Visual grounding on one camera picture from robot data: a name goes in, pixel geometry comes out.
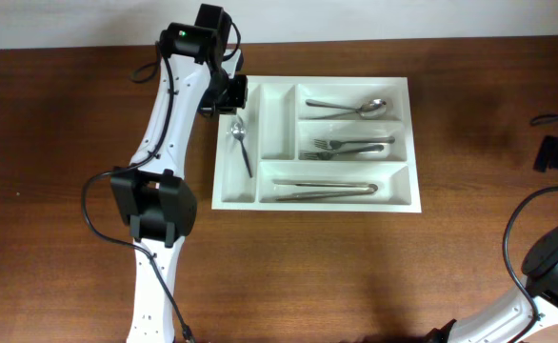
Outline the dark metal knife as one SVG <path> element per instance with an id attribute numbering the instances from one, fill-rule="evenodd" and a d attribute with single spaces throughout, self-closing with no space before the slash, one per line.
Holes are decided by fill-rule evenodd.
<path id="1" fill-rule="evenodd" d="M 245 163 L 248 175 L 249 175 L 250 178 L 252 178 L 253 173 L 252 173 L 250 162 L 249 162 L 248 152 L 247 152 L 247 149 L 245 148 L 246 131 L 245 131 L 244 127 L 237 122 L 232 124 L 230 131 L 231 131 L 231 134 L 232 134 L 233 138 L 236 139 L 241 146 L 241 152 L 242 152 L 242 156 L 243 156 L 243 159 L 244 159 L 244 163 Z"/>
<path id="2" fill-rule="evenodd" d="M 244 125 L 244 121 L 241 118 L 240 115 L 236 114 L 235 115 L 235 121 L 233 126 L 238 130 L 238 131 L 243 131 L 245 129 L 245 125 Z"/>

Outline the metal fork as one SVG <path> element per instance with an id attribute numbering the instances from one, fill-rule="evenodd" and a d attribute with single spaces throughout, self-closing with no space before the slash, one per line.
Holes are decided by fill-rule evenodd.
<path id="1" fill-rule="evenodd" d="M 301 152 L 299 157 L 304 160 L 331 160 L 334 157 L 346 155 L 346 154 L 358 154 L 358 153 L 369 153 L 369 152 L 381 152 L 385 148 L 382 145 L 371 145 L 363 148 L 342 150 L 342 151 L 305 151 Z"/>
<path id="2" fill-rule="evenodd" d="M 393 144 L 396 139 L 393 136 L 380 138 L 356 139 L 356 140 L 324 140 L 314 139 L 313 146 L 327 151 L 338 150 L 348 144 Z"/>

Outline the dark metal rod utensil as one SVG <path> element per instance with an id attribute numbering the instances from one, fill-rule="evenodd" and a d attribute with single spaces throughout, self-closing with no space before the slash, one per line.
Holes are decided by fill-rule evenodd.
<path id="1" fill-rule="evenodd" d="M 290 186 L 293 188 L 307 189 L 306 192 L 293 192 L 286 195 L 275 196 L 274 200 L 277 202 L 373 195 L 379 190 L 379 187 L 372 183 L 277 180 L 274 184 L 277 186 Z"/>

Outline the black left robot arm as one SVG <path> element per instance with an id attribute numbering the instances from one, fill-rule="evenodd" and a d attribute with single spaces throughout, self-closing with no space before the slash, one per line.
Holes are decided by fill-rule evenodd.
<path id="1" fill-rule="evenodd" d="M 223 8 L 203 4 L 193 24 L 171 23 L 160 33 L 160 83 L 148 127 L 129 166 L 110 179 L 135 249 L 129 342 L 194 339 L 173 298 L 179 253 L 197 214 L 186 154 L 196 115 L 235 114 L 246 106 L 243 56 L 228 48 L 236 30 Z"/>

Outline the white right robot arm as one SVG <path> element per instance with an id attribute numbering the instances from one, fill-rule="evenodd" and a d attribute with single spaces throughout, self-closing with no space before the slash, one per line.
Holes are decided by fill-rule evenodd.
<path id="1" fill-rule="evenodd" d="M 449 321 L 431 330 L 427 342 L 521 342 L 544 328 L 558 325 L 558 227 L 540 238 L 523 260 L 517 277 L 508 256 L 508 238 L 520 212 L 532 200 L 558 192 L 558 186 L 532 193 L 519 204 L 508 221 L 502 241 L 504 263 L 515 288 L 483 311 L 466 319 Z"/>

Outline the white plastic cutlery tray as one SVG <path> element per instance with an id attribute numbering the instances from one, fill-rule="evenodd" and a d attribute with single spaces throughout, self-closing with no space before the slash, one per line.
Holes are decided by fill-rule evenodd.
<path id="1" fill-rule="evenodd" d="M 405 77 L 252 76 L 245 127 L 220 120 L 212 207 L 420 212 Z"/>

